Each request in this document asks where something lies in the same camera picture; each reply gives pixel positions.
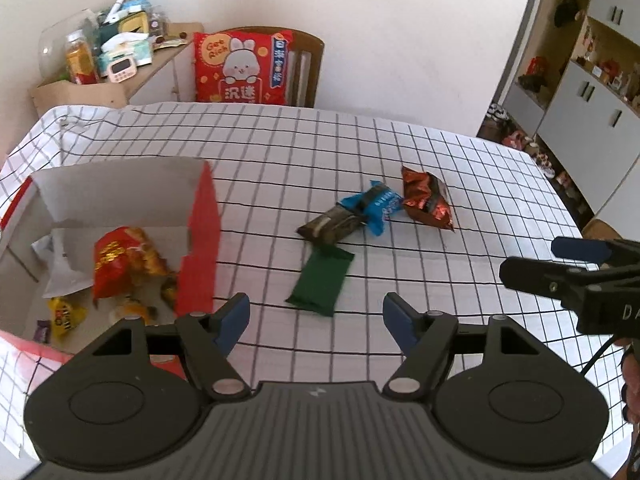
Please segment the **person right hand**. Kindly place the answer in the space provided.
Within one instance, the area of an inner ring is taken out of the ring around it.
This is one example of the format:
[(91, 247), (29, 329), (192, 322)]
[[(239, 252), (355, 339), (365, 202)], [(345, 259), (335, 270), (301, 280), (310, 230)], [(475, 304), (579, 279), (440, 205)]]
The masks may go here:
[(625, 351), (620, 359), (620, 371), (623, 375), (624, 385), (620, 395), (624, 402), (624, 419), (626, 422), (639, 426), (640, 416), (640, 365), (634, 355), (631, 340), (628, 338), (621, 339), (616, 342), (620, 347), (624, 347)]

